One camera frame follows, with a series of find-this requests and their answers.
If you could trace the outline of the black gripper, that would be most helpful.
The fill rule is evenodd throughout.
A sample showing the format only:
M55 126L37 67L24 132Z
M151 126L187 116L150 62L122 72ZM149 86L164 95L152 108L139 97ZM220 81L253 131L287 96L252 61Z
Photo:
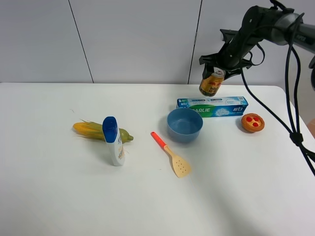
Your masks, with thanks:
M202 78L209 78L214 72L214 67L224 70L224 79L227 80L241 75L241 68L252 66L251 62L244 57L254 47L254 35L246 36L230 29L221 29L220 32L224 42L220 51L199 58L199 64L204 65Z

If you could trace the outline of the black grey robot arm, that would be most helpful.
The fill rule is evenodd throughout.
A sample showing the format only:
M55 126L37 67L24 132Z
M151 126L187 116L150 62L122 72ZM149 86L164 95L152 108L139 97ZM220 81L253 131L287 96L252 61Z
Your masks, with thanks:
M239 30L221 29L224 45L216 54L201 56L202 78L208 78L216 68L225 71L225 79L239 75L242 68L254 64L244 57L262 40L284 46L289 42L311 53L315 51L315 27L305 24L292 8L272 1L270 8L252 6L244 15Z

